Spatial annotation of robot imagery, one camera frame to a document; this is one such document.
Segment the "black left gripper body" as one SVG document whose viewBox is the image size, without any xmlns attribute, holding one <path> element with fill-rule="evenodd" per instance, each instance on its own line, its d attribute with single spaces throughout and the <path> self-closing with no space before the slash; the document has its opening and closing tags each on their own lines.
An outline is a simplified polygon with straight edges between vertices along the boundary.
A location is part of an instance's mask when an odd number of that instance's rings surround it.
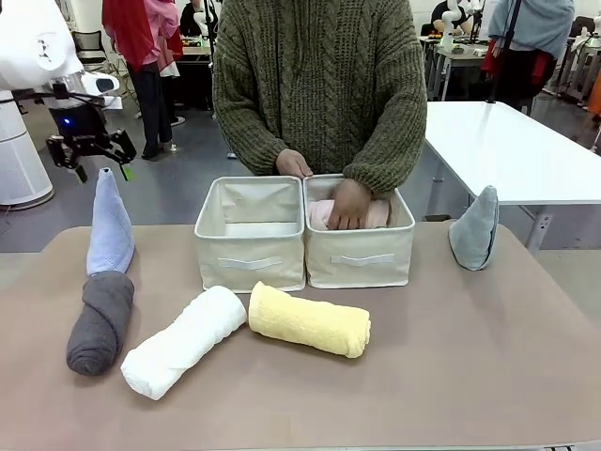
<svg viewBox="0 0 601 451">
<path fill-rule="evenodd" d="M 57 136 L 69 140 L 89 138 L 101 144 L 109 143 L 104 114 L 90 99 L 52 99 L 52 118 Z"/>
</svg>

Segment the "person's right hand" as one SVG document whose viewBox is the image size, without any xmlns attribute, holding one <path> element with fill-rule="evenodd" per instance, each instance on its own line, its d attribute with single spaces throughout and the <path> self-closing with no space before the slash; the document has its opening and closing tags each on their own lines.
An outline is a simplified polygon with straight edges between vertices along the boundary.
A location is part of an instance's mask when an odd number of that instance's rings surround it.
<svg viewBox="0 0 601 451">
<path fill-rule="evenodd" d="M 313 175 L 304 157 L 296 150 L 286 148 L 282 150 L 275 161 L 275 167 L 281 176 L 305 179 Z"/>
</svg>

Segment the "person's left hand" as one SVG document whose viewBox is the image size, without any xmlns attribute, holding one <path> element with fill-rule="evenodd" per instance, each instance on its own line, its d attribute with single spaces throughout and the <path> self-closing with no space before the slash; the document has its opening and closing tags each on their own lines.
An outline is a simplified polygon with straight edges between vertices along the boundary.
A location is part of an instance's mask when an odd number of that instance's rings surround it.
<svg viewBox="0 0 601 451">
<path fill-rule="evenodd" d="M 354 179 L 342 180 L 334 195 L 334 204 L 328 221 L 329 230 L 356 230 L 365 228 L 372 192 Z"/>
</svg>

